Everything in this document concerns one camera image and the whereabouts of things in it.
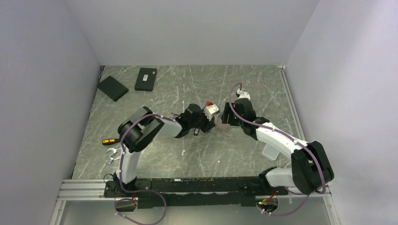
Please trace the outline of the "large beaded keyring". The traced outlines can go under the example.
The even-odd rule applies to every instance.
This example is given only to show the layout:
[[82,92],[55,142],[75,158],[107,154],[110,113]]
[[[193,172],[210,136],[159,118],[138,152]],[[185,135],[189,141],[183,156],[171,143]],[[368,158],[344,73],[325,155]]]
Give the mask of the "large beaded keyring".
[[219,114],[216,116],[215,121],[214,121],[214,123],[215,123],[215,128],[216,128],[217,130],[219,130],[219,131],[227,132],[227,131],[229,131],[229,130],[232,129],[232,126],[231,126],[230,124],[228,124],[228,123],[223,124],[223,123],[222,123],[222,116],[223,116],[223,112],[219,113]]

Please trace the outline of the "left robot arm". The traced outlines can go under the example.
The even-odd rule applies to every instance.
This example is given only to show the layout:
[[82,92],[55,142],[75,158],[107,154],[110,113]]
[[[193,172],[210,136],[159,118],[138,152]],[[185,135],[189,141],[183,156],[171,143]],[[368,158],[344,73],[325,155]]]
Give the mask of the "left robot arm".
[[207,103],[201,107],[190,104],[183,113],[168,118],[154,113],[147,106],[141,107],[118,127],[122,148],[118,169],[113,175],[116,191],[128,197],[136,190],[138,160],[157,134],[182,138],[190,130],[197,135],[215,127],[215,117],[220,112],[217,105]]

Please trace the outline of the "black key tag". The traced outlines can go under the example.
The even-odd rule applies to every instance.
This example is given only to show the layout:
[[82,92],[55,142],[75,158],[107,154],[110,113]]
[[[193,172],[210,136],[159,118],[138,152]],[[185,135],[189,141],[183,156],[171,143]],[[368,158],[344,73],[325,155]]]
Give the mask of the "black key tag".
[[197,127],[197,128],[194,129],[193,135],[194,136],[198,136],[199,132],[200,132],[200,129]]

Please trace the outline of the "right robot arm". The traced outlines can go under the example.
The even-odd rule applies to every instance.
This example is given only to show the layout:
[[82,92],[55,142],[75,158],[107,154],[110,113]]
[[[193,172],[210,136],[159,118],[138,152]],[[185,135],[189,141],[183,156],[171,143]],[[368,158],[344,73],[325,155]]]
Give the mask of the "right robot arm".
[[267,158],[274,160],[282,154],[290,160],[290,167],[274,166],[259,174],[259,190],[263,194],[269,195],[278,187],[297,188],[304,195],[323,194],[326,184],[334,179],[333,169],[320,142],[295,138],[270,120],[258,117],[249,99],[227,102],[222,123],[241,127],[244,134],[265,143]]

